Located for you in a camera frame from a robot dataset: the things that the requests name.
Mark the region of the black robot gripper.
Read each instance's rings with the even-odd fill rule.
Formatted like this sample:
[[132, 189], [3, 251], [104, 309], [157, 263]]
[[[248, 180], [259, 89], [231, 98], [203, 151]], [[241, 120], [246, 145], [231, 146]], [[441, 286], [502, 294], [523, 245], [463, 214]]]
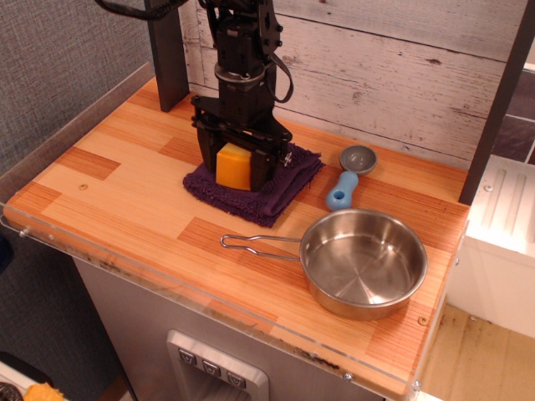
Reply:
[[193, 125], [206, 168], [215, 173], [217, 154], [228, 143], [252, 152], [251, 190], [261, 190], [272, 179], [278, 158], [288, 152], [289, 131], [273, 116], [276, 84], [262, 79], [254, 84], [221, 81], [216, 98], [194, 96]]

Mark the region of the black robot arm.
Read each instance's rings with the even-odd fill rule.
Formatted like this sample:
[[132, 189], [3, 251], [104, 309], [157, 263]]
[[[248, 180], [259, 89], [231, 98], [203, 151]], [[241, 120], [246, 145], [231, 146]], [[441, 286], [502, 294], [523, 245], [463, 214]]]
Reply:
[[204, 1], [217, 51], [215, 98], [194, 96], [193, 125], [205, 167], [217, 170], [226, 144], [251, 152], [250, 187], [260, 190], [288, 158], [292, 134], [273, 117], [277, 71], [289, 72], [276, 55], [283, 30], [270, 1]]

